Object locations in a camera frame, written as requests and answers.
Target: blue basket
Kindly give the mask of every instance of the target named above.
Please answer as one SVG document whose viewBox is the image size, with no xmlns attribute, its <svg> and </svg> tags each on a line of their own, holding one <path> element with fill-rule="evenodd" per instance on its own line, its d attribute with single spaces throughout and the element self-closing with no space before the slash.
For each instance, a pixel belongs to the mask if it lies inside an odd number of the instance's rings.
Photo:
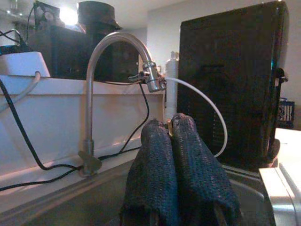
<svg viewBox="0 0 301 226">
<path fill-rule="evenodd" d="M 285 128 L 285 129 L 292 129 L 293 128 L 295 102 L 287 101 L 286 98 L 281 98 L 281 99 L 283 101 L 279 102 L 277 127 Z"/>
</svg>

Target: faucet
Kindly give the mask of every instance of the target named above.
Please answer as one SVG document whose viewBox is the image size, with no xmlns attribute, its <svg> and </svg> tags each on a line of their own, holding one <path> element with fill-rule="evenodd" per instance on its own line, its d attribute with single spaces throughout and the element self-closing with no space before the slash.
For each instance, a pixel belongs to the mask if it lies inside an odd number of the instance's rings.
<svg viewBox="0 0 301 226">
<path fill-rule="evenodd" d="M 157 92 L 165 90 L 166 85 L 164 79 L 157 71 L 155 62 L 152 61 L 151 56 L 144 46 L 144 44 L 135 36 L 128 33 L 114 32 L 104 37 L 95 47 L 87 69 L 87 94 L 86 94 L 86 122 L 85 132 L 86 138 L 84 140 L 83 151 L 79 151 L 79 156 L 82 158 L 84 165 L 81 171 L 83 176 L 90 176 L 95 174 L 101 168 L 101 161 L 94 157 L 94 141 L 92 139 L 92 102 L 93 102 L 93 80 L 97 61 L 102 52 L 112 43 L 117 41 L 125 41 L 132 44 L 140 54 L 143 60 L 143 79 L 147 84 L 149 92 Z"/>
</svg>

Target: sink basin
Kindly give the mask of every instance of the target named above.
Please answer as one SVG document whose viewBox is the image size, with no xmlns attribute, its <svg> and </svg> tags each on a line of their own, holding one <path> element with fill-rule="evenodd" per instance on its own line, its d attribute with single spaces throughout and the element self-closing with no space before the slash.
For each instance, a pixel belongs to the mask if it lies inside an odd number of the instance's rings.
<svg viewBox="0 0 301 226">
<path fill-rule="evenodd" d="M 132 162 L 0 214 L 0 225 L 119 225 L 119 210 Z M 226 171 L 238 195 L 245 225 L 271 225 L 269 204 L 260 179 L 234 170 Z"/>
</svg>

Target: white wall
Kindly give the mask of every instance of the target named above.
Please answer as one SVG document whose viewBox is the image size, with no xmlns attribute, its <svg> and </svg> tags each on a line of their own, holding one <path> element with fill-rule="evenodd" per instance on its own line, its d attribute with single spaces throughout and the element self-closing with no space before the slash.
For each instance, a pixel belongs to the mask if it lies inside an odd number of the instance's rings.
<svg viewBox="0 0 301 226">
<path fill-rule="evenodd" d="M 121 30 L 122 32 L 130 33 L 136 38 L 138 38 L 141 42 L 143 42 L 144 45 L 147 44 L 147 28 L 138 28 L 138 29 L 132 29 L 132 30 Z"/>
<path fill-rule="evenodd" d="M 179 51 L 182 21 L 242 8 L 261 3 L 262 0 L 188 0 L 148 13 L 147 47 L 157 65 L 165 67 L 171 51 Z M 301 129 L 301 1 L 286 0 L 290 13 L 289 46 L 285 71 L 290 80 L 282 87 L 282 97 L 296 103 L 295 127 Z"/>
</svg>

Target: water filter hose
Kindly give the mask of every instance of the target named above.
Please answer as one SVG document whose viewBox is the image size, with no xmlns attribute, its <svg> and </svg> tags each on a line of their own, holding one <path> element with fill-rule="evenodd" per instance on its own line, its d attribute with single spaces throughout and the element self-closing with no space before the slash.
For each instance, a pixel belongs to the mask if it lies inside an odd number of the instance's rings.
<svg viewBox="0 0 301 226">
<path fill-rule="evenodd" d="M 222 128 L 224 130 L 224 143 L 222 145 L 222 148 L 221 150 L 216 154 L 214 155 L 215 158 L 217 158 L 218 156 L 220 156 L 225 148 L 226 148 L 226 145 L 227 145 L 227 141 L 228 141 L 228 131 L 227 131 L 227 127 L 226 127 L 226 123 L 225 123 L 225 120 L 224 118 L 222 117 L 222 114 L 221 112 L 218 110 L 218 108 L 215 106 L 215 104 L 212 102 L 212 100 L 210 100 L 209 97 L 207 97 L 203 92 L 201 92 L 200 90 L 198 90 L 197 88 L 195 88 L 194 86 L 190 85 L 189 83 L 185 82 L 185 81 L 182 81 L 180 79 L 177 79 L 177 78 L 170 78 L 170 77 L 164 77 L 165 80 L 167 81 L 173 81 L 173 82 L 177 82 L 177 83 L 180 83 L 190 89 L 192 89 L 193 91 L 197 92 L 199 95 L 201 95 L 210 105 L 211 107 L 215 110 L 216 114 L 218 115 L 219 119 L 221 120 L 221 123 L 222 123 Z"/>
</svg>

